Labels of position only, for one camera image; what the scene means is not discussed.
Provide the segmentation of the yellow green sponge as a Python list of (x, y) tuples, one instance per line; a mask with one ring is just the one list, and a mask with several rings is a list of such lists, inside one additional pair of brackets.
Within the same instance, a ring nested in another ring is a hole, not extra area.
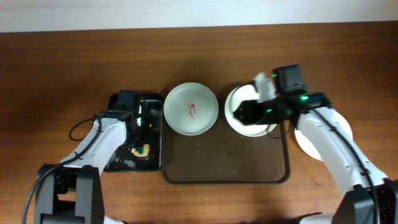
[(149, 155), (150, 146), (149, 144), (144, 144), (142, 146), (137, 146), (131, 149), (131, 153), (138, 158), (145, 158)]

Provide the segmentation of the pale green plate red stain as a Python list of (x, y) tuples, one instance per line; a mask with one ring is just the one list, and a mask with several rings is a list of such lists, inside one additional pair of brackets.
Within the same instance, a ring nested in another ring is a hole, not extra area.
[(207, 86), (188, 82), (169, 92), (163, 111), (167, 124), (175, 132), (195, 136), (215, 124), (219, 106), (215, 94)]

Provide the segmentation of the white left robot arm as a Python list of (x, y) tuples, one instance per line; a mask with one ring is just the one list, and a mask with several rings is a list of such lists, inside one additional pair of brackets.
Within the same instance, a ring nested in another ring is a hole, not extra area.
[(90, 118), (92, 128), (58, 164), (44, 164), (27, 198), (22, 222), (35, 203), (35, 223), (115, 223), (104, 210), (100, 175), (114, 152), (138, 142), (147, 109), (136, 91), (121, 90), (114, 105)]

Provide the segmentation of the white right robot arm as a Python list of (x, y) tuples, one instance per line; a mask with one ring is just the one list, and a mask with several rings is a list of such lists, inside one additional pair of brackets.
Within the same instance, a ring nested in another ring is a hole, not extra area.
[(332, 215), (311, 213), (294, 223), (397, 223), (397, 181), (379, 170), (343, 131), (332, 103), (309, 93), (299, 64), (275, 68), (250, 81), (259, 98), (232, 98), (232, 115), (244, 126), (289, 121), (315, 147), (343, 196)]

